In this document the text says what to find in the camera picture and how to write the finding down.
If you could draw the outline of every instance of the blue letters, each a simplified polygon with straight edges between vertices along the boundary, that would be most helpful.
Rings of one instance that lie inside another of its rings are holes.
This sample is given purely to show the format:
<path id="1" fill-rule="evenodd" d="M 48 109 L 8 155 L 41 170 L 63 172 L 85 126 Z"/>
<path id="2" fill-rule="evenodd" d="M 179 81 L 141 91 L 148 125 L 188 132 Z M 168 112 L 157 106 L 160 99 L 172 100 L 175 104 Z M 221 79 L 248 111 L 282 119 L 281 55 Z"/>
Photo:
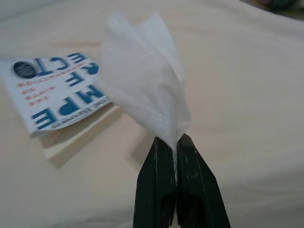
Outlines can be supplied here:
<path id="1" fill-rule="evenodd" d="M 95 75 L 98 73 L 99 66 L 96 63 L 90 63 L 91 66 L 84 66 L 81 69 L 84 69 L 89 73 L 90 75 Z"/>
<path id="2" fill-rule="evenodd" d="M 63 58 L 60 58 L 60 57 L 53 57 L 53 58 L 51 58 L 50 61 L 52 61 L 52 62 L 60 61 L 63 64 L 62 67 L 59 67 L 56 70 L 65 70 L 70 66 L 68 62 L 66 62 Z"/>
<path id="3" fill-rule="evenodd" d="M 69 84 L 69 87 L 75 86 L 78 83 L 81 83 L 84 81 L 84 79 L 77 73 L 77 72 L 72 72 L 71 75 L 73 75 L 73 77 L 70 77 L 68 80 L 66 80 L 66 82 L 70 82 L 75 80 L 75 82 Z"/>
<path id="4" fill-rule="evenodd" d="M 74 63 L 80 63 L 86 59 L 86 57 L 80 53 L 73 53 L 68 55 L 67 57 L 71 58 L 71 60 L 73 60 Z"/>
<path id="5" fill-rule="evenodd" d="M 38 76 L 50 75 L 54 72 L 52 70 L 47 71 L 40 58 L 35 58 L 35 60 L 41 70 L 41 72 L 38 73 Z"/>
<path id="6" fill-rule="evenodd" d="M 70 97 L 67 97 L 64 100 L 66 101 L 66 104 L 61 106 L 61 108 L 59 109 L 60 114 L 70 115 L 71 113 L 79 109 L 79 107 L 75 104 L 75 102 Z"/>
<path id="7" fill-rule="evenodd" d="M 42 110 L 41 112 L 35 114 L 32 116 L 32 119 L 36 119 L 41 115 L 45 115 L 44 117 L 42 117 L 41 119 L 35 121 L 36 124 L 39 124 L 45 120 L 48 120 L 48 122 L 46 122 L 45 124 L 41 125 L 38 127 L 39 130 L 49 126 L 52 123 L 55 123 L 57 121 L 56 117 L 52 114 L 51 110 L 49 108 Z"/>
<path id="8" fill-rule="evenodd" d="M 95 88 L 95 86 L 93 85 L 89 85 L 88 86 L 91 91 L 87 92 L 86 94 L 84 94 L 83 92 L 81 91 L 78 91 L 76 92 L 76 94 L 86 103 L 86 104 L 89 104 L 91 103 L 93 100 L 92 100 L 92 96 L 95 96 L 95 97 L 102 97 L 103 96 L 103 93 L 100 92 L 98 89 Z"/>

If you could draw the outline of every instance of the cream bedsheet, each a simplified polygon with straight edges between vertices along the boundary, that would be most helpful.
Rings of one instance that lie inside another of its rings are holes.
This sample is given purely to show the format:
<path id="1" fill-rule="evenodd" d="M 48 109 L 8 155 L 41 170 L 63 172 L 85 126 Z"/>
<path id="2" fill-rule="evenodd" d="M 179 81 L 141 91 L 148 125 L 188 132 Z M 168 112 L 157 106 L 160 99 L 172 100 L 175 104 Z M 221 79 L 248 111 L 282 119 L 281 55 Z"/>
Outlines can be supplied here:
<path id="1" fill-rule="evenodd" d="M 304 227 L 304 23 L 237 0 L 69 0 L 0 23 L 0 57 L 90 54 L 108 16 L 159 11 L 187 74 L 187 133 L 233 228 Z M 1 84 L 0 227 L 131 228 L 153 136 L 128 116 L 53 167 Z"/>

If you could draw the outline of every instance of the clip jaw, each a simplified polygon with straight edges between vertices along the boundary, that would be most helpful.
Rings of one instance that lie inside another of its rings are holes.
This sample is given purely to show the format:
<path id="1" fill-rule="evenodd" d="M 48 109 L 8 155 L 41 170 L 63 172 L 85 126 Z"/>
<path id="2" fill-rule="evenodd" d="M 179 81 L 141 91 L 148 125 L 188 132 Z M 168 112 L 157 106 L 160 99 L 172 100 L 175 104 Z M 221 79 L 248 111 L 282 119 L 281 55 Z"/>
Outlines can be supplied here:
<path id="1" fill-rule="evenodd" d="M 177 156 L 181 228 L 230 228 L 217 180 L 186 134 L 177 144 Z"/>
<path id="2" fill-rule="evenodd" d="M 172 150 L 156 137 L 138 175 L 133 228 L 168 228 L 175 201 Z"/>
<path id="3" fill-rule="evenodd" d="M 172 150 L 154 139 L 137 179 L 133 228 L 168 228 L 175 202 L 181 228 L 230 228 L 216 178 L 186 134 L 177 155 L 176 189 Z"/>

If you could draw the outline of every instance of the folded tissue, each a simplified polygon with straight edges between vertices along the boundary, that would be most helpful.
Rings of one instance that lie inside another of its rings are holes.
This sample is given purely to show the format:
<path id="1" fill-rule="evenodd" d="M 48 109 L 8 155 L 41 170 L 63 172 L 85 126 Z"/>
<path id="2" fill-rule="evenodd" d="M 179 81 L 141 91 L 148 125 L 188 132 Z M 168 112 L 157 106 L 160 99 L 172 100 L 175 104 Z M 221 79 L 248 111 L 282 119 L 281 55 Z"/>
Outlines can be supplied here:
<path id="1" fill-rule="evenodd" d="M 122 110 L 173 151 L 190 124 L 185 75 L 158 13 L 135 27 L 122 14 L 108 21 L 95 83 Z"/>

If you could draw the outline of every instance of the white fabric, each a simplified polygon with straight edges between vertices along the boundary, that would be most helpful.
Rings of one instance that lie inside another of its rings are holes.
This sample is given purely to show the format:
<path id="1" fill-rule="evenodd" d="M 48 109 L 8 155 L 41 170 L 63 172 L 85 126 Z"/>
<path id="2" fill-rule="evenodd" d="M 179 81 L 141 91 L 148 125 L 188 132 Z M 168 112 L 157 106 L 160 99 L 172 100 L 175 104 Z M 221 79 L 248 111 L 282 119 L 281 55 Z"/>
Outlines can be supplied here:
<path id="1" fill-rule="evenodd" d="M 238 0 L 71 0 L 0 23 L 0 55 L 97 60 L 114 10 L 134 24 L 164 18 L 187 75 L 187 134 L 231 227 L 304 227 L 304 23 Z M 0 227 L 132 227 L 151 135 L 123 115 L 56 169 L 3 85 L 0 105 Z"/>
<path id="2" fill-rule="evenodd" d="M 177 141 L 191 116 L 183 91 L 185 76 L 162 18 L 156 13 L 137 29 L 114 13 L 107 24 L 101 65 L 94 82 L 172 148 L 176 169 Z"/>

